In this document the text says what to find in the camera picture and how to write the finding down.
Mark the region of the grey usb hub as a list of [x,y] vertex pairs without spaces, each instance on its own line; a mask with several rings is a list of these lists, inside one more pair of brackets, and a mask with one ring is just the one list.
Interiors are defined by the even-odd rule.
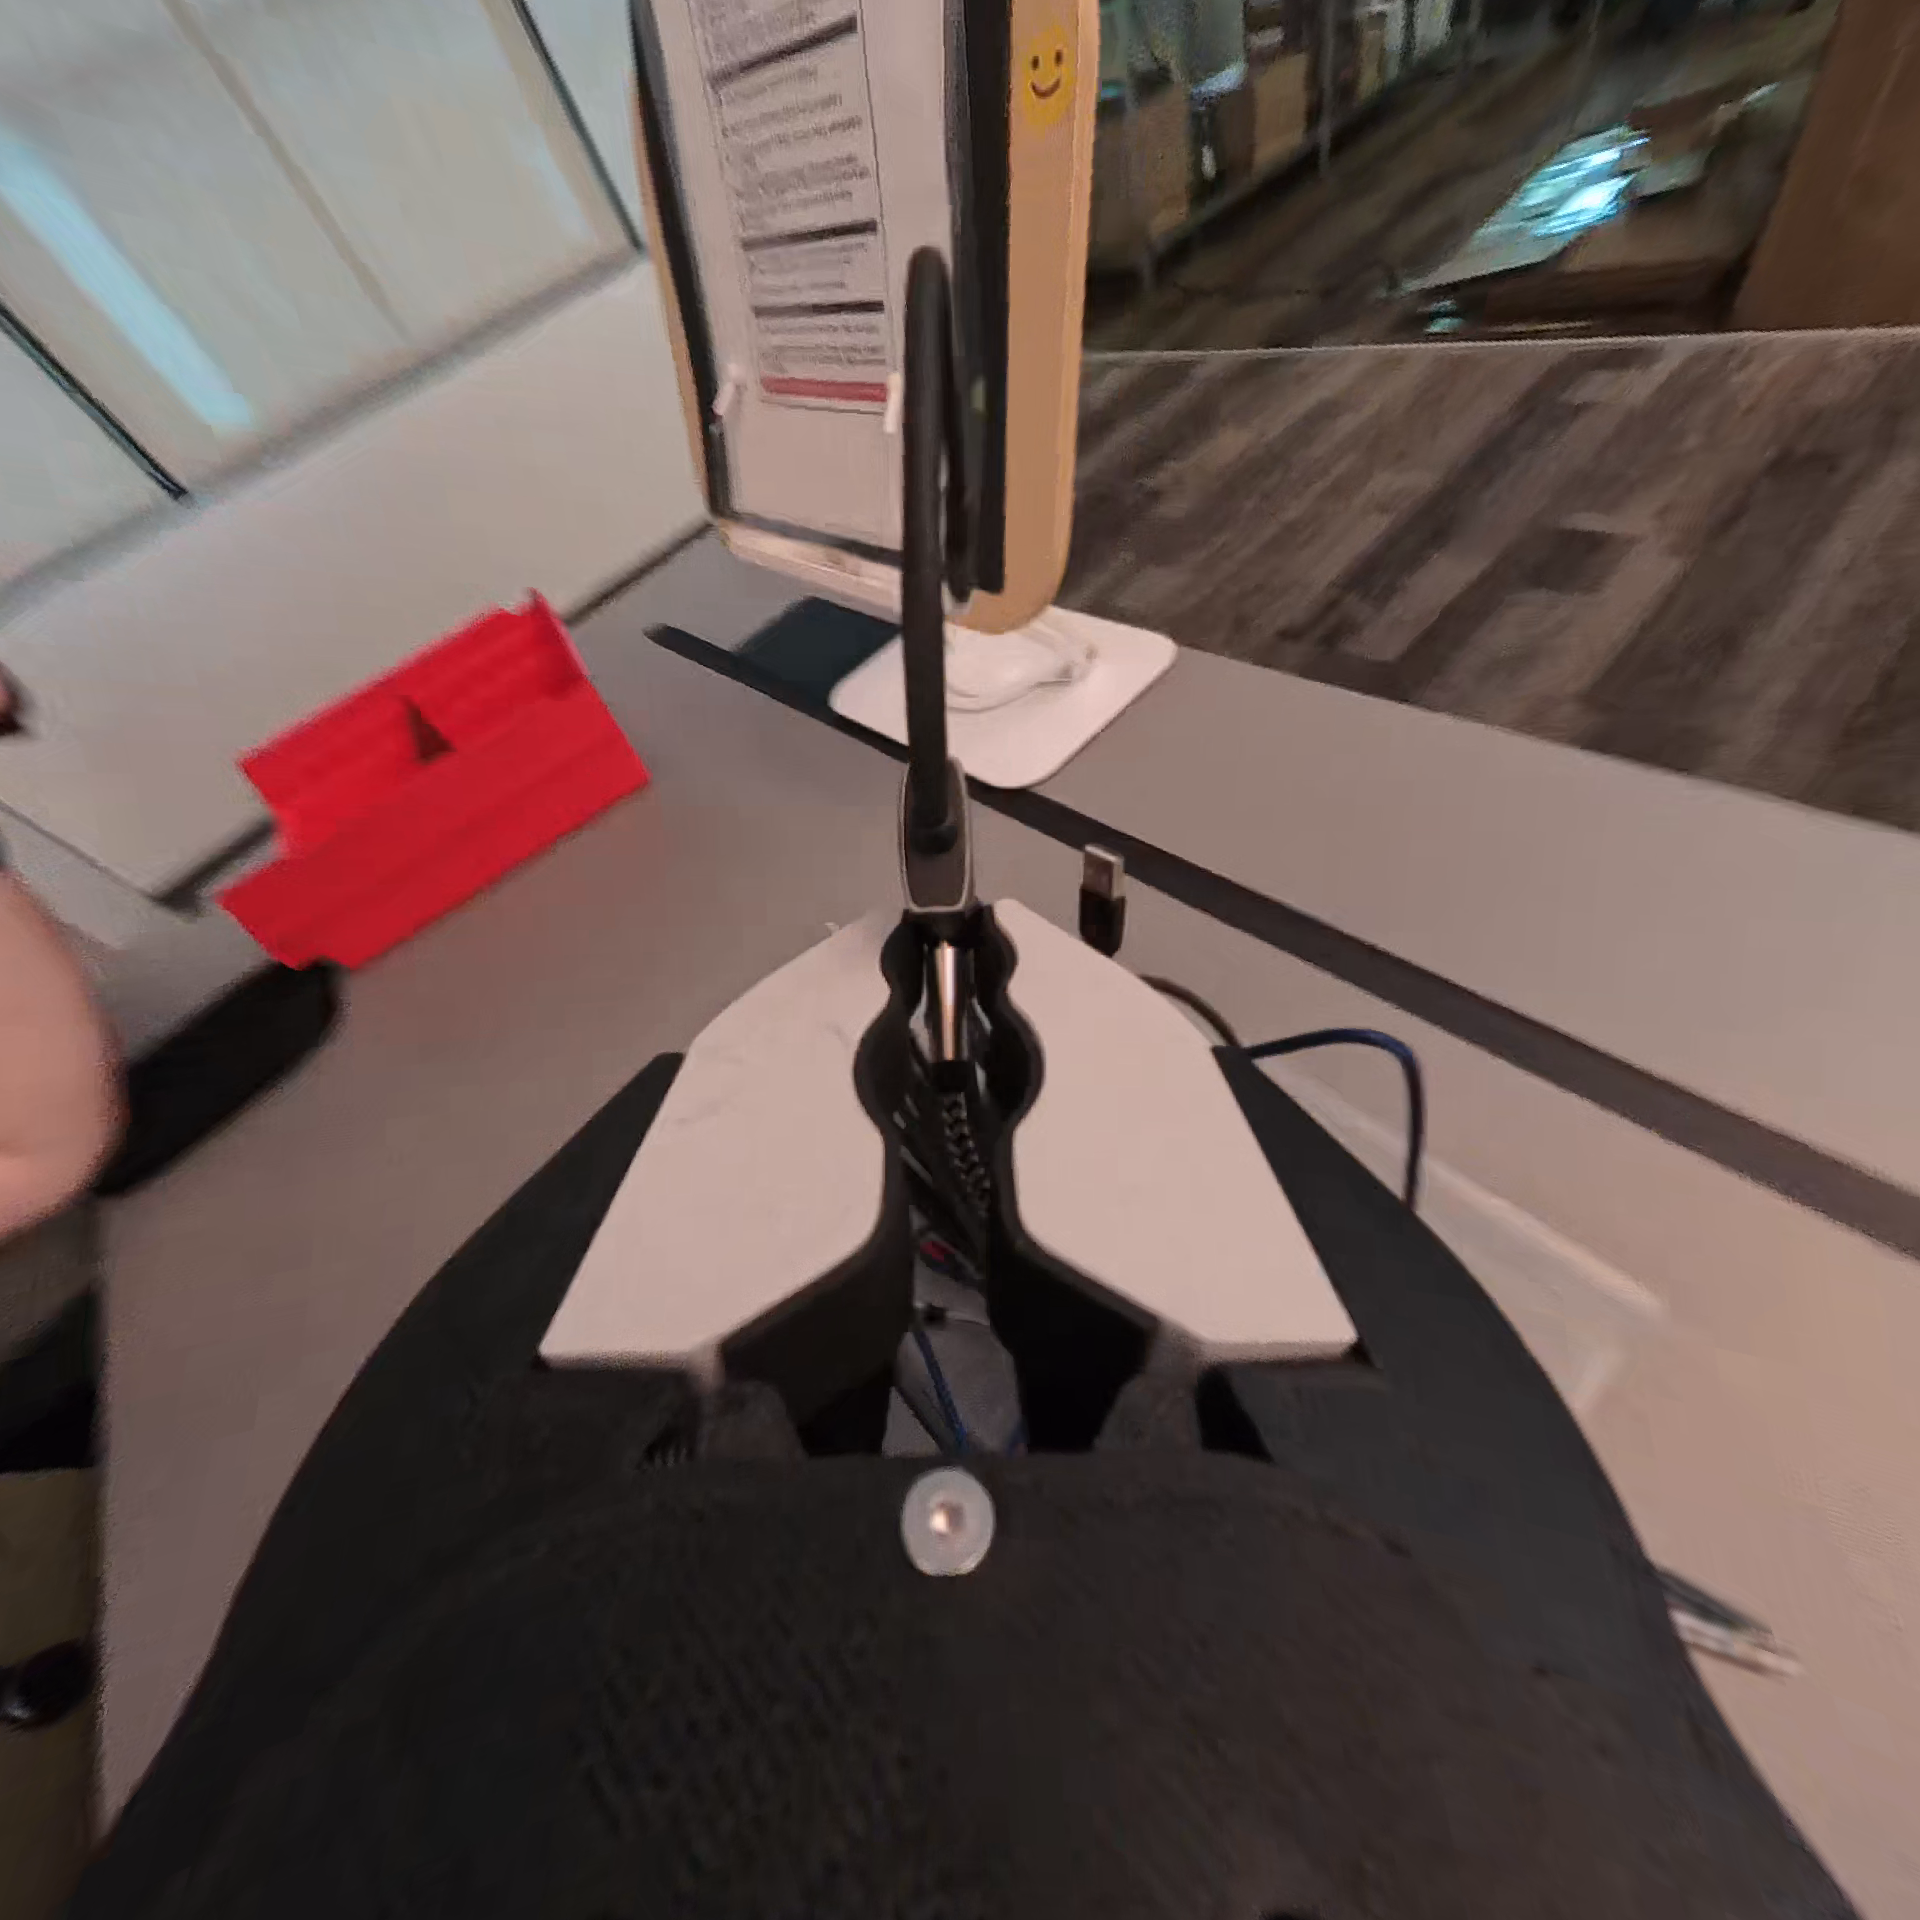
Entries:
[[949,607],[969,602],[976,585],[976,483],[951,274],[935,248],[905,265],[900,380],[903,901],[914,920],[951,929],[972,909],[973,882],[944,641]]

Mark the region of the red plastic bin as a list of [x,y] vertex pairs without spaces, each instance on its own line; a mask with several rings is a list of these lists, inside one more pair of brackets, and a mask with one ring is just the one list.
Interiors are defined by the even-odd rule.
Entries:
[[216,905],[276,963],[358,969],[649,785],[536,593],[250,751],[271,857]]

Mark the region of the person's olive clothing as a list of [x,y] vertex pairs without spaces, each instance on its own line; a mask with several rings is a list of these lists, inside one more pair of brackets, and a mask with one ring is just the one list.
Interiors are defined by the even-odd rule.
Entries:
[[96,1826],[97,1337],[82,1299],[2,1369],[2,1915],[61,1915]]

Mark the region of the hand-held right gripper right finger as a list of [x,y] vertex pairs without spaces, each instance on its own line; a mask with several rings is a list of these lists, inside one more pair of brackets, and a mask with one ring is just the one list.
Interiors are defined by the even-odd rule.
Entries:
[[1002,899],[1014,1226],[1201,1363],[1336,1361],[1357,1339],[1226,1075],[1189,1015]]

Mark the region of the person's left forearm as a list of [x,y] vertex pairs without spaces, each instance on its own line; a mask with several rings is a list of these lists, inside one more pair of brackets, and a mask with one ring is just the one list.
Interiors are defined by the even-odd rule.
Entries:
[[65,1210],[122,1128],[116,1039],[79,952],[2,876],[2,1239]]

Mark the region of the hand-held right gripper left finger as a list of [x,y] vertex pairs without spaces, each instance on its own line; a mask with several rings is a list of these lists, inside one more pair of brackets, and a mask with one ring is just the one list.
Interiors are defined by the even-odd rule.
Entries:
[[885,1369],[905,1201],[857,1087],[889,1011],[870,912],[688,1044],[540,1346],[553,1369]]

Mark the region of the printed instruction sheet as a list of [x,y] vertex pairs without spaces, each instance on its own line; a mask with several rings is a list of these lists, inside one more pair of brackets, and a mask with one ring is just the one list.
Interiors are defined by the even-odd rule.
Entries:
[[862,5],[692,2],[724,393],[882,416],[895,378]]

